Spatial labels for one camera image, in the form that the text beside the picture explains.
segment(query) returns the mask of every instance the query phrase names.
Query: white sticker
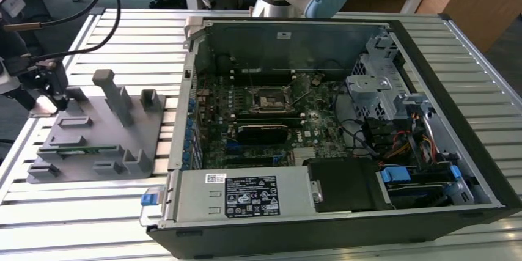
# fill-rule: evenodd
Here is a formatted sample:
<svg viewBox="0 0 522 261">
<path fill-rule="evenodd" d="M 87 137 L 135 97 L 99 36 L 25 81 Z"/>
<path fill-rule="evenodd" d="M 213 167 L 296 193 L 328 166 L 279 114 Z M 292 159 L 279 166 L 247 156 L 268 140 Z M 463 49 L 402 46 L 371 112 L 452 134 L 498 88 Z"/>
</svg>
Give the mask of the white sticker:
<svg viewBox="0 0 522 261">
<path fill-rule="evenodd" d="M 224 183 L 227 174 L 207 174 L 204 176 L 204 183 Z"/>
<path fill-rule="evenodd" d="M 290 39 L 292 38 L 292 33 L 290 32 L 277 32 L 277 39 Z"/>
</svg>

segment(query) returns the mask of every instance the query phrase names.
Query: metal rail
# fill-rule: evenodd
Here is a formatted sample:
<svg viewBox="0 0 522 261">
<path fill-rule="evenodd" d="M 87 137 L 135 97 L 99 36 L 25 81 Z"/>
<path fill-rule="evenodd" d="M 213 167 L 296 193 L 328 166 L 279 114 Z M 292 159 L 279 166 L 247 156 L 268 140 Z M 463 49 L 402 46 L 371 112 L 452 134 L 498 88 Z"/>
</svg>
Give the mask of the metal rail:
<svg viewBox="0 0 522 261">
<path fill-rule="evenodd" d="M 27 169 L 53 119 L 31 119 L 0 168 L 0 260 L 176 260 L 145 235 L 137 218 L 139 197 L 167 181 L 167 159 L 181 79 L 183 25 L 188 15 L 245 16 L 245 12 L 133 10 L 123 12 L 120 28 L 96 52 L 69 60 L 72 86 L 101 95 L 91 75 L 111 68 L 116 84 L 131 95 L 153 87 L 167 95 L 153 177 L 145 180 L 31 185 Z M 522 194 L 520 100 L 458 28 L 435 15 L 340 14 L 339 18 L 396 18 L 403 22 L 435 73 L 460 107 L 508 181 Z M 96 44 L 109 31 L 115 10 L 89 20 L 73 48 Z M 159 217 L 152 209 L 148 215 Z M 475 260 L 522 259 L 522 214 L 492 224 L 467 227 L 434 242 L 273 254 L 229 260 Z"/>
</svg>

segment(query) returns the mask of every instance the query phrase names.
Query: barcode sticker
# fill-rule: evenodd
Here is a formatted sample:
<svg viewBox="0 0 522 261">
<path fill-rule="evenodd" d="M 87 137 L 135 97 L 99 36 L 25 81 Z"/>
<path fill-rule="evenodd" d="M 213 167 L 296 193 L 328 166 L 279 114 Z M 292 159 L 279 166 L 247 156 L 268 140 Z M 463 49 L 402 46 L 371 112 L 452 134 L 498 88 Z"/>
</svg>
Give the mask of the barcode sticker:
<svg viewBox="0 0 522 261">
<path fill-rule="evenodd" d="M 204 183 L 224 183 L 227 174 L 205 174 Z"/>
</svg>

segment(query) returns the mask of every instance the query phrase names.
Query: blue latch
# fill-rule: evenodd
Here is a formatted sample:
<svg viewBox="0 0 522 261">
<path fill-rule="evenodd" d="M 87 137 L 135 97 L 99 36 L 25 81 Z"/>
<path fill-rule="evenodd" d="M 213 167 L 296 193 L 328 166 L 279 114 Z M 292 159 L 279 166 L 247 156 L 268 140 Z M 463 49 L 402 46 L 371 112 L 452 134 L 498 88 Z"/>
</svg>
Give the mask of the blue latch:
<svg viewBox="0 0 522 261">
<path fill-rule="evenodd" d="M 462 172 L 460 172 L 460 170 L 459 170 L 456 165 L 451 165 L 450 170 L 451 170 L 451 173 L 454 174 L 455 178 L 460 178 L 462 177 Z"/>
<path fill-rule="evenodd" d="M 380 171 L 380 176 L 383 177 L 384 183 L 408 182 L 411 180 L 407 168 L 403 166 L 386 167 L 384 170 Z"/>
<path fill-rule="evenodd" d="M 187 128 L 185 130 L 185 139 L 189 139 L 192 137 L 192 129 Z"/>
<path fill-rule="evenodd" d="M 143 194 L 141 195 L 141 206 L 157 205 L 157 194 Z"/>
<path fill-rule="evenodd" d="M 181 159 L 183 159 L 183 163 L 188 163 L 188 160 L 189 160 L 189 153 L 188 152 L 183 152 Z"/>
</svg>

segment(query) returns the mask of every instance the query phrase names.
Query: slotted aluminum surface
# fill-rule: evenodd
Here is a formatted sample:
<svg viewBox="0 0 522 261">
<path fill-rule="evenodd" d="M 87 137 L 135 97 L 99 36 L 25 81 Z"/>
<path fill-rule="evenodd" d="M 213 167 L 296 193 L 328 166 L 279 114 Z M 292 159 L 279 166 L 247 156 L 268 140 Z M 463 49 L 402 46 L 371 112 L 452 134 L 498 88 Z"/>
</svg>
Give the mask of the slotted aluminum surface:
<svg viewBox="0 0 522 261">
<path fill-rule="evenodd" d="M 24 181 L 27 169 L 53 123 L 53 119 L 29 119 L 0 167 L 0 260 L 175 260 L 145 235 L 137 217 L 140 195 L 148 187 L 165 182 L 185 52 L 183 24 L 189 15 L 244 17 L 245 13 L 124 10 L 120 29 L 109 43 L 97 52 L 65 60 L 71 85 L 81 86 L 87 95 L 101 95 L 92 85 L 91 75 L 99 68 L 111 68 L 117 74 L 116 83 L 127 86 L 131 95 L 153 87 L 168 96 L 153 177 L 111 182 L 28 184 Z M 456 38 L 459 33 L 450 28 L 451 23 L 436 16 L 422 15 L 343 14 L 338 17 L 395 18 L 403 22 L 502 172 L 522 194 L 519 98 L 510 96 L 512 90 L 504 87 L 472 47 L 462 44 L 464 38 Z M 99 43 L 113 19 L 115 10 L 111 9 L 101 16 L 91 16 L 72 48 Z M 522 260 L 520 216 L 514 215 L 490 225 L 467 227 L 427 243 L 231 259 L 398 261 L 455 260 L 472 256 L 475 260 Z"/>
</svg>

